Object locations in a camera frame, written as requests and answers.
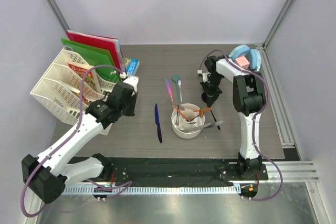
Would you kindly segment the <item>white round divided container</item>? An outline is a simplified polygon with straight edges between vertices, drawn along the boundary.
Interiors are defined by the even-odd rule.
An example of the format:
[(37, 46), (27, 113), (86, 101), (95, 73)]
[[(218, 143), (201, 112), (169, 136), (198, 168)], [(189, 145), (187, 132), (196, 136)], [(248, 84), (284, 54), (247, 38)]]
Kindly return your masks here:
[[(189, 118), (189, 120), (193, 119), (196, 115), (198, 115), (198, 112), (193, 112), (190, 109), (195, 110), (195, 109), (200, 109), (200, 107), (198, 107), (194, 104), (191, 104), (191, 103), (184, 103), (184, 104), (181, 104), (181, 106), (187, 108), (187, 110), (183, 110), (182, 113), (185, 116), (187, 116)], [(190, 133), (183, 133), (183, 132), (181, 132), (181, 129), (192, 129), (194, 127), (199, 127), (199, 126), (205, 124), (205, 116), (203, 118), (198, 117), (196, 119), (195, 124), (188, 124), (188, 122), (184, 118), (182, 118), (182, 116), (180, 115), (178, 127), (175, 126), (175, 120), (176, 120), (176, 110), (173, 109), (173, 112), (171, 114), (172, 129), (178, 137), (183, 138), (183, 139), (195, 138), (200, 134), (201, 130), (195, 131), (195, 132), (190, 132)]]

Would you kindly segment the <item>purple metallic spoon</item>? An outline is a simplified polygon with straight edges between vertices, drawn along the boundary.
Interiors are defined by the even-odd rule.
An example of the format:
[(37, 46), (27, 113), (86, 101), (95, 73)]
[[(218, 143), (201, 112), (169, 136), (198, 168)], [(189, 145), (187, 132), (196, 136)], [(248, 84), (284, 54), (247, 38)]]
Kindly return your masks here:
[[(206, 98), (207, 98), (206, 94), (205, 94), (205, 93), (202, 93), (202, 95), (201, 95), (201, 99), (202, 99), (202, 101), (203, 101), (204, 103), (206, 103)], [(217, 122), (217, 119), (216, 119), (216, 117), (215, 117), (213, 111), (211, 111), (211, 114), (212, 114), (212, 117), (213, 117), (214, 121)]]

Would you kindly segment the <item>gold spoon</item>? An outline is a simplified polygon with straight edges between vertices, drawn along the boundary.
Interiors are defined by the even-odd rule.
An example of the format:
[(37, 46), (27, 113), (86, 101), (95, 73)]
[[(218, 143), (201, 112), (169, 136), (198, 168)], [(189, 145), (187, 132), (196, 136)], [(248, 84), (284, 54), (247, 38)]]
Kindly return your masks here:
[(205, 112), (205, 109), (204, 108), (200, 108), (198, 111), (198, 115), (200, 115), (200, 118), (203, 118), (204, 117), (204, 112)]

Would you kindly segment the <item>orange chopstick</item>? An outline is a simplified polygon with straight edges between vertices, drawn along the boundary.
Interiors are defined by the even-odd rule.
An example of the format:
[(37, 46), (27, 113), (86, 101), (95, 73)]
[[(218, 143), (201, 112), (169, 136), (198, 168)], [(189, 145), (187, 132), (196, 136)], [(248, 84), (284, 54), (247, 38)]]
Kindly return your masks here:
[(184, 118), (187, 122), (190, 122), (189, 118), (182, 113), (178, 106), (175, 106), (175, 110), (182, 116), (182, 118)]

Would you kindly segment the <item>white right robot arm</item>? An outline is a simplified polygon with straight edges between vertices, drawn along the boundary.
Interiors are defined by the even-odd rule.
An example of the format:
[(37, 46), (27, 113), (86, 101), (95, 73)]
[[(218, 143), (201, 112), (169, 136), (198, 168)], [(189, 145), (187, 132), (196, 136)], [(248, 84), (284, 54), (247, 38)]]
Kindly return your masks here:
[(267, 105), (265, 82), (259, 72), (252, 73), (234, 64), (225, 56), (208, 56), (204, 61), (207, 73), (202, 76), (201, 99), (211, 107), (222, 94), (219, 88), (222, 79), (233, 84), (233, 106), (241, 124), (241, 146), (238, 152), (237, 173), (242, 179), (256, 176), (262, 167), (259, 149), (259, 122), (261, 112)]

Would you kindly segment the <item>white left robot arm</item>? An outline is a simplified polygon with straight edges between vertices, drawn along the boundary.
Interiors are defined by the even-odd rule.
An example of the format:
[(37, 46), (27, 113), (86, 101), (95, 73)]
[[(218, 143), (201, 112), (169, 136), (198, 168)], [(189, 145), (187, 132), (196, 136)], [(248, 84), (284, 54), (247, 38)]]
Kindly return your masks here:
[(138, 82), (137, 77), (128, 77), (117, 83), (106, 98), (92, 102), (78, 123), (50, 148), (37, 157), (28, 154), (23, 158), (23, 180), (45, 204), (78, 182), (90, 178), (105, 182), (111, 177), (112, 164), (101, 154), (75, 164), (69, 161), (120, 117), (134, 116)]

